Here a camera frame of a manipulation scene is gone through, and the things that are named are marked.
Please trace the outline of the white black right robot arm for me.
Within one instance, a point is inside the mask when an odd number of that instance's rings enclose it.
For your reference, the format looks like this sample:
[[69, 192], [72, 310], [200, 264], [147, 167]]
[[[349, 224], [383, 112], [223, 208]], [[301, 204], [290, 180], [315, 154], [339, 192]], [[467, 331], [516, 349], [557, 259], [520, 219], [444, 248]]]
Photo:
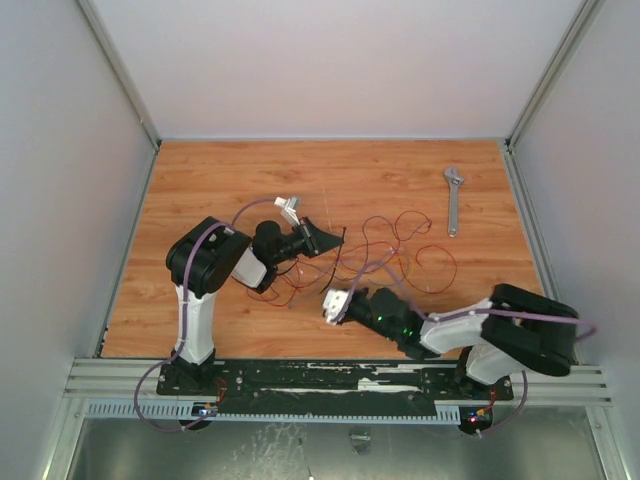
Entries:
[[345, 296], [336, 318], [394, 342], [413, 360], [467, 349], [453, 374], [456, 391], [466, 398], [522, 370], [567, 376], [578, 319], [568, 305], [505, 283], [469, 307], [442, 313], [420, 313], [388, 288], [358, 289]]

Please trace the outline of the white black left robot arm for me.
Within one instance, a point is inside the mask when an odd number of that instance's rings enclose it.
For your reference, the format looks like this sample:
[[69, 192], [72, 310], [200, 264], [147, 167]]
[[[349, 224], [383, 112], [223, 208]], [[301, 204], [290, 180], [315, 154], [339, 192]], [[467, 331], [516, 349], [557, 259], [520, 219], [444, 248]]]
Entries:
[[179, 300], [179, 334], [170, 364], [191, 393], [208, 392], [215, 381], [213, 318], [216, 297], [230, 278], [262, 294], [278, 266], [299, 256], [314, 258], [344, 244], [304, 217], [285, 233], [271, 220], [248, 236], [213, 217], [205, 218], [169, 250], [166, 267]]

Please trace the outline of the black zip tie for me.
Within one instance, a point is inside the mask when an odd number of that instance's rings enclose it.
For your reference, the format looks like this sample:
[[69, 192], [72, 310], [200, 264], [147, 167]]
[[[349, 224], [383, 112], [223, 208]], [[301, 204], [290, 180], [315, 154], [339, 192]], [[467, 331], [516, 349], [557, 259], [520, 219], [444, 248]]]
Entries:
[[337, 267], [338, 267], [339, 260], [340, 260], [340, 256], [341, 256], [341, 253], [342, 253], [342, 249], [343, 249], [343, 246], [345, 244], [346, 230], [347, 230], [347, 227], [343, 226], [342, 227], [342, 233], [341, 233], [341, 244], [338, 247], [335, 259], [334, 259], [333, 264], [332, 264], [331, 275], [329, 276], [329, 279], [327, 280], [327, 282], [324, 285], [324, 287], [318, 292], [318, 295], [322, 295], [323, 293], [325, 293], [329, 289], [329, 287], [331, 286], [331, 284], [332, 284], [332, 282], [333, 282], [333, 280], [335, 278], [335, 275], [336, 275], [336, 272], [337, 272]]

